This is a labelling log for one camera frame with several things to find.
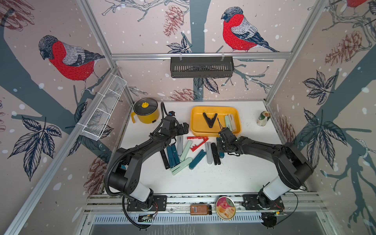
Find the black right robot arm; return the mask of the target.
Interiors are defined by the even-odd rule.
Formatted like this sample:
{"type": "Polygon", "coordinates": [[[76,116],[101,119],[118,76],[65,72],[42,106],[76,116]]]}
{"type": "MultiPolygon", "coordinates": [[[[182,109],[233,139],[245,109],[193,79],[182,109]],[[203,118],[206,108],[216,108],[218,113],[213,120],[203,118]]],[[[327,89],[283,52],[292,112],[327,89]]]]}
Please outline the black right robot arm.
{"type": "Polygon", "coordinates": [[[263,186],[257,196],[263,209],[271,208],[286,192],[298,190],[314,172],[312,164],[292,143],[273,145],[243,136],[229,142],[219,137],[217,149],[229,155],[252,155],[274,163],[278,176],[263,186]]]}

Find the beige pruning pliers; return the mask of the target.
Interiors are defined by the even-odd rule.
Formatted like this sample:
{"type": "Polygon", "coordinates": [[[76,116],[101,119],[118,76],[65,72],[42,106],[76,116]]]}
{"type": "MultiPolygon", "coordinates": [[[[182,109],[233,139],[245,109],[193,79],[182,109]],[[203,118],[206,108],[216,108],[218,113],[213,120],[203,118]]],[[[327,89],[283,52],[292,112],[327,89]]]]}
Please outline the beige pruning pliers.
{"type": "Polygon", "coordinates": [[[234,117],[234,115],[233,114],[229,114],[228,117],[229,117],[229,120],[230,120],[230,123],[231,123],[232,131],[236,131],[237,130],[237,126],[236,126],[236,123],[235,123],[235,117],[234,117]]]}

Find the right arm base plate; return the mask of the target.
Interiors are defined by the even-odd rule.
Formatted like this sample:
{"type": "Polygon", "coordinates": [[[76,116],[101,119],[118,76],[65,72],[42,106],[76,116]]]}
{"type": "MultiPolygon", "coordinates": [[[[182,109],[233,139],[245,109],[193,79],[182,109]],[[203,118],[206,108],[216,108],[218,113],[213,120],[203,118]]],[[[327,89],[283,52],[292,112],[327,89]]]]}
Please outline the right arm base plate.
{"type": "Polygon", "coordinates": [[[241,205],[246,210],[283,211],[285,209],[281,197],[278,197],[276,200],[270,200],[266,196],[253,193],[253,194],[244,194],[242,198],[243,198],[243,202],[241,203],[241,205]]]}

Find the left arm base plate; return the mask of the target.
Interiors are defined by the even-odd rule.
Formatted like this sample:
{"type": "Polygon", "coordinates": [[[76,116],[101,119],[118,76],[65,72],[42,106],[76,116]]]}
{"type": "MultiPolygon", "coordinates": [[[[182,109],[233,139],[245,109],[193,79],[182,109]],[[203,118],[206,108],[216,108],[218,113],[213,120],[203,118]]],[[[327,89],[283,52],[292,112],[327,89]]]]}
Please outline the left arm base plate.
{"type": "Polygon", "coordinates": [[[152,195],[145,202],[131,199],[125,205],[128,212],[163,212],[166,210],[167,196],[152,195]]]}

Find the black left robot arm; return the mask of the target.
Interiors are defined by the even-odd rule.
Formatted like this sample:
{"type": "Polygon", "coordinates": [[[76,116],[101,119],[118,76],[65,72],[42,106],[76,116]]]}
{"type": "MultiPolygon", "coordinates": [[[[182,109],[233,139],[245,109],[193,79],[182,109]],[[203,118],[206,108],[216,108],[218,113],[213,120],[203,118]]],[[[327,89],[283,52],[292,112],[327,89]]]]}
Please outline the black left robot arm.
{"type": "Polygon", "coordinates": [[[123,196],[136,202],[141,209],[153,206],[153,190],[140,183],[143,163],[164,150],[177,136],[188,134],[189,125],[180,124],[174,116],[163,118],[149,139],[130,149],[120,148],[109,163],[104,176],[105,191],[109,196],[123,196]]]}

